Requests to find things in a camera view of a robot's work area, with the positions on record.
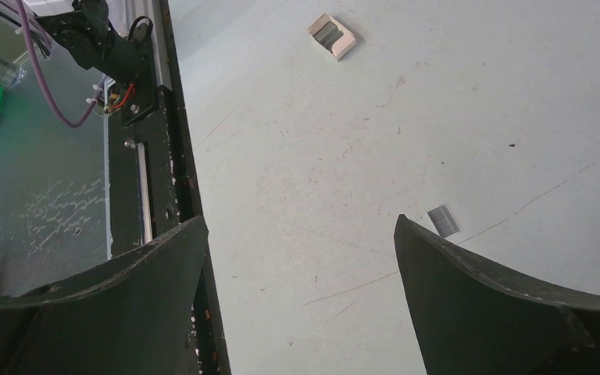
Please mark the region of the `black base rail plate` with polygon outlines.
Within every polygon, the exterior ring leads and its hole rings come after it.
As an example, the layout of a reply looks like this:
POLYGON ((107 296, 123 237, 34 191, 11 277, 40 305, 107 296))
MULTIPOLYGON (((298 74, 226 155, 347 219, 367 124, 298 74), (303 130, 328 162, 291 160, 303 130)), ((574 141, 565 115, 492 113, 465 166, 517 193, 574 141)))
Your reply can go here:
MULTIPOLYGON (((138 121, 123 106, 108 122, 111 253, 122 255, 203 214, 191 150, 191 137, 180 94, 160 85, 139 89, 136 104, 153 107, 138 121)), ((183 332, 188 354, 182 374, 229 374, 227 343, 209 253, 193 292, 181 296, 186 306, 183 332)))

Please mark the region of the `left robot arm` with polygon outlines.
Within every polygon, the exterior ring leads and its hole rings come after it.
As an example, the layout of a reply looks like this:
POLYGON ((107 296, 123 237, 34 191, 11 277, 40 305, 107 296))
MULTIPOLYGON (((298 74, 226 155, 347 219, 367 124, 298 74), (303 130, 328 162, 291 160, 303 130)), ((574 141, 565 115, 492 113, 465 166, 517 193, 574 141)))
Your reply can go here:
POLYGON ((124 37, 111 24, 105 1, 74 1, 69 12, 34 19, 80 67, 95 68, 114 80, 106 112, 115 114, 123 126, 143 120, 159 107, 154 24, 149 17, 136 18, 124 37))

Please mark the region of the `open staple box tray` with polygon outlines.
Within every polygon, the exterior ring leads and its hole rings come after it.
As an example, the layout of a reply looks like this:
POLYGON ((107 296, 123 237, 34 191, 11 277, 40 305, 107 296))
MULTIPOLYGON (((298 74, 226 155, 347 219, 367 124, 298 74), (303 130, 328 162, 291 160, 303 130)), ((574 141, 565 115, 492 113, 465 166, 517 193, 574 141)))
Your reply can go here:
POLYGON ((357 45, 355 34, 326 13, 314 20, 307 31, 312 39, 337 61, 343 59, 357 45))

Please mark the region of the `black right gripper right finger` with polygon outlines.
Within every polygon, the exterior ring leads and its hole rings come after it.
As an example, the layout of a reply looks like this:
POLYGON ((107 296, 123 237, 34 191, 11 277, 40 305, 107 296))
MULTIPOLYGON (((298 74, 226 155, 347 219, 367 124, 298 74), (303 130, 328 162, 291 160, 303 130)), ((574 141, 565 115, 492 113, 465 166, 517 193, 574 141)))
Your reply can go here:
POLYGON ((406 216, 394 241, 429 374, 600 374, 600 295, 510 269, 406 216))

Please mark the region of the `silver staple strip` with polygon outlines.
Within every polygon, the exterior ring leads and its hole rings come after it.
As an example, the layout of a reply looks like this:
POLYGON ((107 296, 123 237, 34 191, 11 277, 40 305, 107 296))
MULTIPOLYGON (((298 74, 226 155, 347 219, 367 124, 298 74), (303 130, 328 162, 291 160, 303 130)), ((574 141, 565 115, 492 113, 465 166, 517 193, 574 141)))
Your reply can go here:
POLYGON ((447 238, 459 232, 459 227, 446 205, 440 205, 427 212, 437 233, 442 238, 447 238))

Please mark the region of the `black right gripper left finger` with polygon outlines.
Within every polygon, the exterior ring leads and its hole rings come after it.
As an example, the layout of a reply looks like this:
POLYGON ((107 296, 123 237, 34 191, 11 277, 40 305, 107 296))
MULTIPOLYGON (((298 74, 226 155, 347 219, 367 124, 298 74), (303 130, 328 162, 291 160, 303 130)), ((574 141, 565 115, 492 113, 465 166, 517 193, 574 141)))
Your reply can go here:
POLYGON ((0 297, 0 374, 178 374, 208 234, 197 216, 87 271, 0 297))

